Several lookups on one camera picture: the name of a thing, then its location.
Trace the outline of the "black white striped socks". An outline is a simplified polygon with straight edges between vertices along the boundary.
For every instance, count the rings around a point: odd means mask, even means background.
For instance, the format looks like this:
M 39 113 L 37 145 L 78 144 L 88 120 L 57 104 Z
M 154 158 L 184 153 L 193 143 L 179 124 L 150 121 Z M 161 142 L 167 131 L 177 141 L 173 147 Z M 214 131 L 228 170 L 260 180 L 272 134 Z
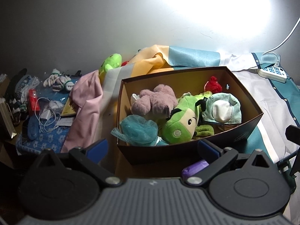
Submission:
M 28 74 L 26 68 L 11 79 L 4 98 L 15 127 L 27 118 L 29 90 L 35 89 L 39 84 L 39 78 Z

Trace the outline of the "white power strip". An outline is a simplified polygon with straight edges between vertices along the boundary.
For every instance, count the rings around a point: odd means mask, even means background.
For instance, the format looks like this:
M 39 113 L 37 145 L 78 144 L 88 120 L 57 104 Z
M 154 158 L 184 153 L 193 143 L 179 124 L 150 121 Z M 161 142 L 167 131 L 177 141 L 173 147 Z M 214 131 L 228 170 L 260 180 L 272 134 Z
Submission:
M 262 69 L 257 69 L 257 73 L 260 77 L 278 81 L 281 83 L 285 83 L 287 80 L 287 74 L 281 67 L 265 67 Z

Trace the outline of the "green frog plush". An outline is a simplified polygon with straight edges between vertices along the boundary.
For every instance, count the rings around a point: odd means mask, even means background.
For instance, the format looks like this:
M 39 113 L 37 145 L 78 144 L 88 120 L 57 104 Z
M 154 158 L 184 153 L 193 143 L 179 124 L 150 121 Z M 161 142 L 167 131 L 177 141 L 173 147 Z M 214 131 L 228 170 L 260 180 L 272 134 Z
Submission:
M 114 53 L 103 61 L 99 69 L 99 75 L 103 73 L 106 74 L 109 70 L 119 68 L 121 65 L 122 56 L 118 53 Z

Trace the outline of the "light blue cap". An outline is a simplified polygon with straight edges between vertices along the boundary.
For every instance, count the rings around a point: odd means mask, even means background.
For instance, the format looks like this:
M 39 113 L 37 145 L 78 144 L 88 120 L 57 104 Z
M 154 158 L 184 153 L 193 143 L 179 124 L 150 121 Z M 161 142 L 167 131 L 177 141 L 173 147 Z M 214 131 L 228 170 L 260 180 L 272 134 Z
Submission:
M 206 100 L 202 117 L 206 122 L 238 125 L 242 123 L 241 104 L 232 94 L 216 93 Z

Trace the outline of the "yellow booklet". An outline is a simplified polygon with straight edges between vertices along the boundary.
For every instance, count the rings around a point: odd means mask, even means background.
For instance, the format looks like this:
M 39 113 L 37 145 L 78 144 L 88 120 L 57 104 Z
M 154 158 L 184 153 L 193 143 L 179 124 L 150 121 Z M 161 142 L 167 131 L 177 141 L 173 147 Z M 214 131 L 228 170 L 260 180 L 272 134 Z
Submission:
M 74 103 L 74 101 L 68 97 L 64 107 L 63 111 L 61 112 L 62 117 L 68 117 L 68 116 L 74 116 L 77 114 L 78 106 Z

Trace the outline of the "pink cloth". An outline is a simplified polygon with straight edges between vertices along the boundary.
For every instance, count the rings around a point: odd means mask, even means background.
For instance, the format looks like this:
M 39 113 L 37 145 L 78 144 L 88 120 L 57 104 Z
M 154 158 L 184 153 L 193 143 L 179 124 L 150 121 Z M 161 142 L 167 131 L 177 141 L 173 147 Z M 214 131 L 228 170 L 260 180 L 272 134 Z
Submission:
M 61 153 L 67 153 L 75 147 L 86 148 L 93 143 L 102 97 L 103 90 L 98 70 L 83 75 L 75 83 L 70 92 L 70 98 L 78 110 Z

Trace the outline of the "blue floral towel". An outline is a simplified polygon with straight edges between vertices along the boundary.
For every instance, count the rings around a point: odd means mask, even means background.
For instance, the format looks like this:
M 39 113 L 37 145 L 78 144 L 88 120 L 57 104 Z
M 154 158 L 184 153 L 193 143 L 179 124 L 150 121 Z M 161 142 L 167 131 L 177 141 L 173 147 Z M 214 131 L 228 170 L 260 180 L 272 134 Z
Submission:
M 55 153 L 60 153 L 64 141 L 70 130 L 69 127 L 55 127 L 55 124 L 49 126 L 50 129 L 54 130 L 43 133 L 40 130 L 39 122 L 35 116 L 33 130 L 36 133 L 36 138 L 31 140 L 28 137 L 29 133 L 29 120 L 28 117 L 22 124 L 21 134 L 17 138 L 16 147 L 19 152 L 27 151 L 34 154 L 40 154 L 44 149 L 52 149 Z

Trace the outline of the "teal fuzzy cloth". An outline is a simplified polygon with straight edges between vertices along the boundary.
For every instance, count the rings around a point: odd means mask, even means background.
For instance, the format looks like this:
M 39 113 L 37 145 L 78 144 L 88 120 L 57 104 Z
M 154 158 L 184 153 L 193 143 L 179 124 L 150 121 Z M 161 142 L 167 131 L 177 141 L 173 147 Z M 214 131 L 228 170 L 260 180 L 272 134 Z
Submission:
M 111 131 L 111 134 L 132 146 L 167 146 L 168 143 L 158 136 L 158 130 L 154 121 L 139 115 L 129 115 L 121 121 L 119 128 L 115 127 Z

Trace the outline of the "green pea plush toy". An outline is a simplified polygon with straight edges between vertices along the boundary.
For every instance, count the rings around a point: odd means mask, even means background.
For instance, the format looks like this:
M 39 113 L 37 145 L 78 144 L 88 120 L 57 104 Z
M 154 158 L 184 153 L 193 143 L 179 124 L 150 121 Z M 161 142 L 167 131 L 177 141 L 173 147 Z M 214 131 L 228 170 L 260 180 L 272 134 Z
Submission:
M 162 139 L 168 144 L 191 141 L 195 128 L 201 123 L 200 114 L 206 109 L 206 100 L 197 100 L 193 96 L 180 97 L 162 127 Z

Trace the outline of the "green towel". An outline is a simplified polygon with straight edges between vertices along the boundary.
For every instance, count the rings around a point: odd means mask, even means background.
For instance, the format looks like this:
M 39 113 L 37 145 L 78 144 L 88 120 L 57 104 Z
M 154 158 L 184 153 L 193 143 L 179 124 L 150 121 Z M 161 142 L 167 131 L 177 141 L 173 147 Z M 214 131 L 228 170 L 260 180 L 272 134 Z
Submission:
M 215 134 L 214 128 L 211 125 L 204 124 L 197 126 L 194 131 L 193 139 L 205 138 Z

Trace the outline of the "pink teddy bear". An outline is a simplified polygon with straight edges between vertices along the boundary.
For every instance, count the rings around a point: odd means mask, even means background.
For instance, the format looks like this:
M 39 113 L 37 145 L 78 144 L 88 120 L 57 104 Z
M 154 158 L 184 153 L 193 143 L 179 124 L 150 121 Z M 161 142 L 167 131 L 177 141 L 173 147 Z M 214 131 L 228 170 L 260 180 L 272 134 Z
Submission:
M 173 89 L 164 84 L 159 84 L 153 90 L 144 89 L 131 103 L 132 114 L 151 116 L 163 119 L 171 115 L 171 111 L 178 105 L 178 100 Z

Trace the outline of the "black cardboard box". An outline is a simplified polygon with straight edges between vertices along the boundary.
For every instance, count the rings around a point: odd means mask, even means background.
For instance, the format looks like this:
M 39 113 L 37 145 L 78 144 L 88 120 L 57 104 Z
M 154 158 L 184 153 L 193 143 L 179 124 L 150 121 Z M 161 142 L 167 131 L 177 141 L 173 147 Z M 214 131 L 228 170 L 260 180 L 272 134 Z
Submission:
M 246 141 L 262 115 L 227 67 L 166 71 L 121 81 L 113 134 L 130 164 L 177 168 L 206 157 L 202 140 Z

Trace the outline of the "purple pad package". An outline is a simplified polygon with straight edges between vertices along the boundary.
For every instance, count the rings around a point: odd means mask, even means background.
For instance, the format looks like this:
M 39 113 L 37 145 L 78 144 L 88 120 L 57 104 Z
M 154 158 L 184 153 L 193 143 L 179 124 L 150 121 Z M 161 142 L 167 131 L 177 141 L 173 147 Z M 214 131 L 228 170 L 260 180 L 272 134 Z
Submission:
M 184 168 L 181 172 L 182 177 L 183 177 L 183 179 L 192 177 L 208 166 L 209 166 L 209 163 L 206 160 L 200 160 L 200 161 Z

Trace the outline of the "red small packet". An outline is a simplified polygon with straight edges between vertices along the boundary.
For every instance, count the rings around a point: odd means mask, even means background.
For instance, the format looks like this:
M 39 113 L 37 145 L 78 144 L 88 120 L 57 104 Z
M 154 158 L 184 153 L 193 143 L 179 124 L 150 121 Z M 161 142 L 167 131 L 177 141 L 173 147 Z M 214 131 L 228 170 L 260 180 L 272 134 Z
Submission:
M 40 105 L 38 103 L 38 96 L 35 89 L 28 91 L 28 112 L 29 116 L 33 116 L 40 112 Z

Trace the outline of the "red yarn toy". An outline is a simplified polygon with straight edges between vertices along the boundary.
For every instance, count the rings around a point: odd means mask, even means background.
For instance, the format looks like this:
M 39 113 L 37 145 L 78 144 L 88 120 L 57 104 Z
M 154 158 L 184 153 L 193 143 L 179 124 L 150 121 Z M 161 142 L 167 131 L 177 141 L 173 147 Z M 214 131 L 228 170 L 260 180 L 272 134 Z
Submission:
M 210 91 L 213 94 L 221 93 L 222 86 L 218 83 L 218 79 L 215 76 L 211 76 L 204 85 L 204 91 Z

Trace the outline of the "colour-block bed sheet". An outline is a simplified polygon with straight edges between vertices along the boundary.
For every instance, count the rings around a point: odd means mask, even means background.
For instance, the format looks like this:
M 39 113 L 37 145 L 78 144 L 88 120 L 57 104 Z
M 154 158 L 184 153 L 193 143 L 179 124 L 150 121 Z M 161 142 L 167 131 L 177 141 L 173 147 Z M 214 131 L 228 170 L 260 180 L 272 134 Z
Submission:
M 94 139 L 107 138 L 108 154 L 101 165 L 114 172 L 118 163 L 126 161 L 120 156 L 108 131 L 116 121 L 117 96 L 121 80 L 151 73 L 173 71 L 179 68 L 227 66 L 254 97 L 263 111 L 258 127 L 248 137 L 246 150 L 265 148 L 272 161 L 287 157 L 298 149 L 285 137 L 289 125 L 299 124 L 299 89 L 291 78 L 286 82 L 269 81 L 256 72 L 263 65 L 261 54 L 230 54 L 218 52 L 216 59 L 205 59 L 204 52 L 183 47 L 153 45 L 138 51 L 124 69 L 114 69 L 102 82 L 103 97 L 100 102 L 100 117 Z

